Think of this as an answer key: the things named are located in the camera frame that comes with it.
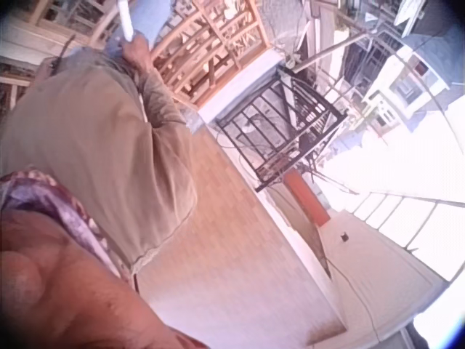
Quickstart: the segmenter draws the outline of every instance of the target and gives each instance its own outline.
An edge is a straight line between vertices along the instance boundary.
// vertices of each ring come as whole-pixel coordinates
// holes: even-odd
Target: man
[[[205,348],[129,285],[196,195],[190,131],[147,40],[122,49],[82,49],[48,79],[43,66],[1,126],[1,320],[20,345]]]

